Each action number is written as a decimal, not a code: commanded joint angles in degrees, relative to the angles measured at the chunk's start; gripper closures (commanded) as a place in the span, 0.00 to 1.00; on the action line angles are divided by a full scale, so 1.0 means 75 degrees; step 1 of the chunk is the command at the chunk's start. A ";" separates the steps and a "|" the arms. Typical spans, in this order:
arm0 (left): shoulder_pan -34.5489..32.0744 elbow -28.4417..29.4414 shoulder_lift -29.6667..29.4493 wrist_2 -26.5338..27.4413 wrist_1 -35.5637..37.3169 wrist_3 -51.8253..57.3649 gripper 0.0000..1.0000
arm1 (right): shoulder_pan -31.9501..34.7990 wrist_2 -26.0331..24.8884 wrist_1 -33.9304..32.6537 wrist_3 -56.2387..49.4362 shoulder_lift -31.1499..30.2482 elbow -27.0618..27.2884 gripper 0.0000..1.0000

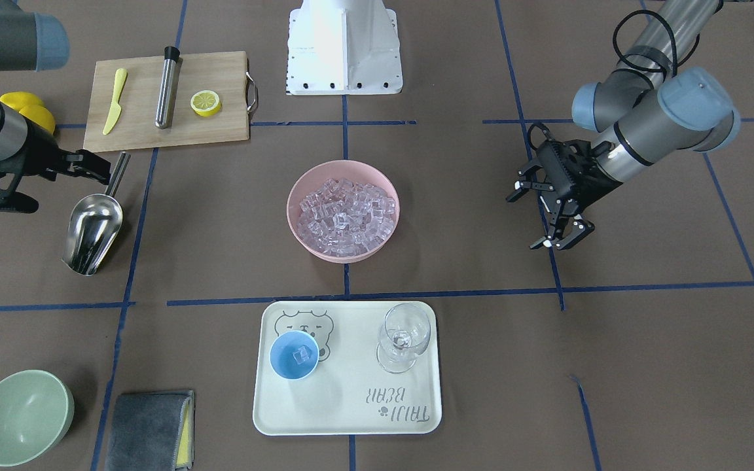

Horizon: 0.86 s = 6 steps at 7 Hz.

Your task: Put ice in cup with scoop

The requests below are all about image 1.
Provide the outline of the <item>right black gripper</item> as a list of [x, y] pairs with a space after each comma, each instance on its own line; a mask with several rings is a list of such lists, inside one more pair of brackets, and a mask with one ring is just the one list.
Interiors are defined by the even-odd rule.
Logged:
[[24, 214], [38, 211], [39, 202], [19, 191], [19, 184], [23, 178], [54, 182], [59, 176], [92, 179], [107, 185], [111, 164], [86, 149], [65, 151], [45, 129], [29, 125], [26, 143], [14, 156], [0, 161], [0, 211]]

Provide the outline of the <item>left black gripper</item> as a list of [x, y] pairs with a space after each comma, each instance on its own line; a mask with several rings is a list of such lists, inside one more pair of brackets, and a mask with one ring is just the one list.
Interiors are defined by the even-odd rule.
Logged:
[[592, 221], [577, 215], [620, 185], [599, 167], [598, 153], [589, 142], [548, 138], [518, 170], [514, 190], [505, 201], [514, 203], [529, 192], [538, 192], [556, 223], [529, 248], [564, 251], [574, 248], [595, 230]]

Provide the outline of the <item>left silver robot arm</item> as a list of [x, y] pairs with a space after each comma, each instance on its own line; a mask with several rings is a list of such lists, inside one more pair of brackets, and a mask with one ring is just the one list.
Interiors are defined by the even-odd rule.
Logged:
[[727, 90], [701, 67], [683, 68], [721, 1], [667, 1], [649, 16], [627, 50], [613, 40], [615, 69], [575, 93], [572, 120], [595, 132], [592, 140], [560, 140], [533, 123], [543, 140], [518, 170], [509, 202], [535, 192], [547, 212], [547, 230], [531, 244], [568, 250], [594, 230], [583, 211], [670, 153], [709, 152], [727, 146], [741, 114]]

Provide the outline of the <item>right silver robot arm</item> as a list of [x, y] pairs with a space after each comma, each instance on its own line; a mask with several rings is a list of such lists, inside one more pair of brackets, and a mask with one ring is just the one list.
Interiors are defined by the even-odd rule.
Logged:
[[[56, 71], [69, 62], [71, 42], [60, 19], [0, 1], [0, 72]], [[59, 147], [53, 132], [0, 101], [0, 211], [31, 214], [39, 204], [18, 190], [24, 177], [59, 175], [111, 180], [111, 164], [96, 153]]]

